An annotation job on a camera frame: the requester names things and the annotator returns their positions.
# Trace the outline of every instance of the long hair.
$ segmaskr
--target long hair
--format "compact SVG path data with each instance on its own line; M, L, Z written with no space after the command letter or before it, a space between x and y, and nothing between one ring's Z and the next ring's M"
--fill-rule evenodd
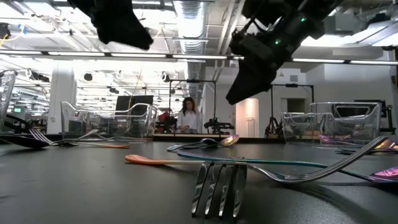
M196 114L197 110L196 110L196 106L195 106L195 100L193 100L192 97L186 97L183 101L182 101L182 113L185 116L185 112L187 112L187 102L191 102L192 103L192 111Z

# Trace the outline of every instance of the white shirt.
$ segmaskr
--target white shirt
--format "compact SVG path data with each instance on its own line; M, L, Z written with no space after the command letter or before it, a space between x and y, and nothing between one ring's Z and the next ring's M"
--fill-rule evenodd
M190 129L196 130L201 133L201 114L193 111L186 111L185 115L180 111L177 116L177 127L179 126L189 126Z

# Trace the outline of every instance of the table surface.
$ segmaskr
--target table surface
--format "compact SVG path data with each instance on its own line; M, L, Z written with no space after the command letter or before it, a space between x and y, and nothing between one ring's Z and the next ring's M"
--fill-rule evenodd
M124 161L127 154L182 159L166 152L171 145L150 142L133 144L131 149L55 147L41 151L0 146L0 223L233 223L231 200L222 220L216 218L218 204L205 219L203 198L198 217L191 217L199 166L152 167ZM335 149L291 144L237 144L193 152L329 165L345 158L335 154ZM397 156L364 156L347 169L368 175L397 164ZM288 174L316 170L259 167ZM397 205L398 185L378 187L333 174L317 182L284 187L249 171L237 223L397 223Z

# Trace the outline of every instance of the woman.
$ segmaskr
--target woman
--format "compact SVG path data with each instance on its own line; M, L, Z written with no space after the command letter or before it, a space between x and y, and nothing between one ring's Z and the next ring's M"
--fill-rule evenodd
M195 106L192 97L186 97L182 102L182 110L177 116L177 132L201 133L201 114Z

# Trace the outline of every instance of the fork tines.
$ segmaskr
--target fork tines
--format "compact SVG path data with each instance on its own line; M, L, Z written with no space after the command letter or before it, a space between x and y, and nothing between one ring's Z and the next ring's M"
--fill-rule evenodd
M222 180L223 186L221 188L221 200L220 200L220 209L218 211L218 216L219 217L223 216L228 192L230 191L232 185L234 192L233 217L236 218L238 216L239 209L241 208L243 200L243 192L246 185L247 172L248 172L248 167L244 164L233 164L227 162L223 163L222 161L216 163L210 161L204 162L200 167L195 186L195 191L193 194L192 216L196 215L200 197L203 192L203 187L205 185L208 175L210 174L211 175L210 186L209 186L209 192L205 208L205 216L207 217L209 215L220 174L224 173L224 178Z

